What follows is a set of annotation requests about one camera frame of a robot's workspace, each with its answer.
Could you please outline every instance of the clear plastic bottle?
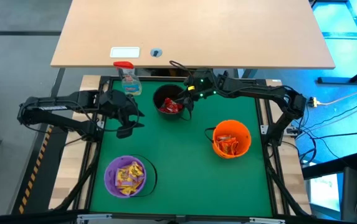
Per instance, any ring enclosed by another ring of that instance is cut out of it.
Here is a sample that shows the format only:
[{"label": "clear plastic bottle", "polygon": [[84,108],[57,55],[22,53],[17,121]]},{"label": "clear plastic bottle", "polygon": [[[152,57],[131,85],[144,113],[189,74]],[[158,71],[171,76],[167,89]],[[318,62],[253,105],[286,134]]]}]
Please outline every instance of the clear plastic bottle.
[{"label": "clear plastic bottle", "polygon": [[118,74],[121,78],[121,85],[126,94],[138,96],[142,92],[140,79],[135,75],[135,68],[131,62],[115,62]]}]

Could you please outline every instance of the candy wrapper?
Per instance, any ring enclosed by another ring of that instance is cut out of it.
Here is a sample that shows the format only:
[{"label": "candy wrapper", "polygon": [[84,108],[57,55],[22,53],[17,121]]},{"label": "candy wrapper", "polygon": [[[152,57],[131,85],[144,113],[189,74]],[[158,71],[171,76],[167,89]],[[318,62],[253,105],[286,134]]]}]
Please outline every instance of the candy wrapper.
[{"label": "candy wrapper", "polygon": [[142,166],[137,162],[132,162],[131,165],[117,169],[115,186],[121,189],[120,192],[124,195],[135,193],[138,187],[142,184],[144,172]]},{"label": "candy wrapper", "polygon": [[236,151],[238,147],[238,141],[236,141],[235,137],[231,137],[228,135],[221,135],[217,137],[217,145],[219,149],[228,155],[237,155],[239,152]]},{"label": "candy wrapper", "polygon": [[184,106],[182,104],[176,103],[170,98],[166,98],[164,100],[163,105],[159,108],[159,110],[165,113],[178,113],[183,108]]}]

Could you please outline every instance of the gray floor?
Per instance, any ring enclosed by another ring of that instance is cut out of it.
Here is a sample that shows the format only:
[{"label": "gray floor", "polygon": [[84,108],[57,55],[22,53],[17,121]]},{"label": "gray floor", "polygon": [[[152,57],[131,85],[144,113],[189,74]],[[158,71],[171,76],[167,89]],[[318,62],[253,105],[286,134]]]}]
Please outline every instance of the gray floor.
[{"label": "gray floor", "polygon": [[[61,30],[70,0],[0,0],[0,30]],[[315,13],[323,32],[353,32],[353,24],[343,6],[317,5]],[[28,96],[49,96],[57,69],[49,66],[58,37],[0,37],[0,214],[9,212],[16,187],[26,168],[35,133],[19,125],[16,120],[19,103]],[[320,101],[331,101],[357,91],[357,86],[320,86],[317,77],[351,77],[357,73],[357,40],[326,40],[337,68],[334,70],[259,70],[256,78],[281,79],[306,96]],[[60,95],[77,91],[82,75],[108,75],[114,69],[67,69]],[[357,96],[335,105],[310,110],[307,126],[327,119],[357,105]],[[316,135],[357,131],[357,114],[327,128]],[[357,151],[357,137],[326,140],[338,156]],[[311,140],[297,141],[301,151],[312,147]],[[318,142],[317,161],[334,159],[325,145]]]}]

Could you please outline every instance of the metal bracket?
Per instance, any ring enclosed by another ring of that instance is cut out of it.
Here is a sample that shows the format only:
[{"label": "metal bracket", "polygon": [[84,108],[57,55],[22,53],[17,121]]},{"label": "metal bracket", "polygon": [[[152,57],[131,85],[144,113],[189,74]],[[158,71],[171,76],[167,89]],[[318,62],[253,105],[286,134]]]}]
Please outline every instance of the metal bracket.
[{"label": "metal bracket", "polygon": [[87,220],[101,220],[112,218],[112,214],[86,214],[77,215],[77,223],[84,223]]},{"label": "metal bracket", "polygon": [[176,222],[178,222],[178,223],[186,222],[186,216],[185,215],[176,215]]},{"label": "metal bracket", "polygon": [[251,223],[260,223],[260,224],[285,224],[285,220],[277,220],[271,218],[252,218],[250,217]]},{"label": "metal bracket", "polygon": [[105,125],[105,122],[104,121],[98,121],[97,125],[98,125],[98,127],[103,128],[104,125]]},{"label": "metal bracket", "polygon": [[[260,125],[261,134],[267,134],[268,125]],[[294,126],[288,126],[283,132],[284,136],[298,136],[298,129]]]}]

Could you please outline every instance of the green table surface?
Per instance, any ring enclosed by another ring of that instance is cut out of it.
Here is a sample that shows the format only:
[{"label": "green table surface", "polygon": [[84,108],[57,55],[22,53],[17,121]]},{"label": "green table surface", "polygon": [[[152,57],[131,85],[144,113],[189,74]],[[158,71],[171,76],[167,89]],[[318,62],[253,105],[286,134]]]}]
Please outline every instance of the green table surface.
[{"label": "green table surface", "polygon": [[[192,120],[167,121],[158,115],[152,97],[159,86],[170,83],[184,87],[180,82],[141,83],[142,94],[135,100],[145,114],[140,118],[145,127],[135,128],[133,135],[125,139],[117,139],[116,133],[104,134],[90,211],[271,217],[255,100],[210,96],[195,102]],[[121,90],[121,82],[114,81],[113,88]],[[252,137],[249,151],[236,159],[217,156],[204,135],[206,128],[227,119],[245,124]],[[119,125],[115,120],[106,122],[107,129]],[[146,160],[137,156],[148,175],[140,192],[145,196],[114,197],[105,188],[105,170],[114,158],[132,154],[144,156],[155,165],[156,188],[146,195],[155,185],[155,173]]]}]

